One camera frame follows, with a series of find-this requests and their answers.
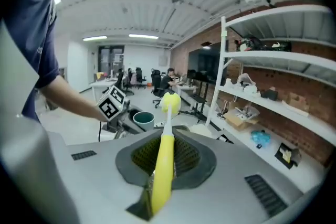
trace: teal bucket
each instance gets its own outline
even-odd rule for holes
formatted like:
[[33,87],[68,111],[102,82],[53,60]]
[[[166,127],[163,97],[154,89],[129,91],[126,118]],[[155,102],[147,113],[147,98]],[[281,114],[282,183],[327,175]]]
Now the teal bucket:
[[154,115],[149,112],[138,112],[134,115],[133,121],[145,131],[154,129]]

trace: brush head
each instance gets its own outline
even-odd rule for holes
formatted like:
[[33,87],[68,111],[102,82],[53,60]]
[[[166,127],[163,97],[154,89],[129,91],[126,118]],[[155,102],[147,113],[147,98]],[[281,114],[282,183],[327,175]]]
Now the brush head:
[[163,112],[168,112],[169,106],[172,107],[172,113],[177,114],[181,109],[181,97],[175,92],[174,94],[166,93],[161,101],[160,107]]

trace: tv screen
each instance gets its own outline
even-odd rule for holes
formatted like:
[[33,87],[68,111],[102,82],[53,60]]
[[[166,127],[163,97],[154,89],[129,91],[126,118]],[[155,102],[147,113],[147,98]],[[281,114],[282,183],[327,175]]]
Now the tv screen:
[[[187,77],[216,84],[220,54],[220,43],[191,51],[188,58]],[[225,76],[226,69],[223,70],[221,85],[224,84]]]

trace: blue plastic bag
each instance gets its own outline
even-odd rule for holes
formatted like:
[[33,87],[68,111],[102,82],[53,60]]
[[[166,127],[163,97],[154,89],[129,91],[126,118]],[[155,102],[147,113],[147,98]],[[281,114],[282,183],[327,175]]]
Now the blue plastic bag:
[[251,139],[257,144],[263,147],[267,146],[270,141],[270,135],[265,133],[264,130],[261,131],[252,131]]

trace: yellow brush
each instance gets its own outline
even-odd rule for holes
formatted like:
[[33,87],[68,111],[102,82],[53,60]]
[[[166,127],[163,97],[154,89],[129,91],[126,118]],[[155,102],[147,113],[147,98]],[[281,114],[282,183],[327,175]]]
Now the yellow brush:
[[172,128],[172,113],[177,113],[181,108],[181,98],[177,93],[166,93],[160,106],[167,112],[167,122],[161,135],[160,149],[155,166],[155,176],[152,193],[152,210],[156,214],[169,200],[172,193],[174,177],[174,135]]

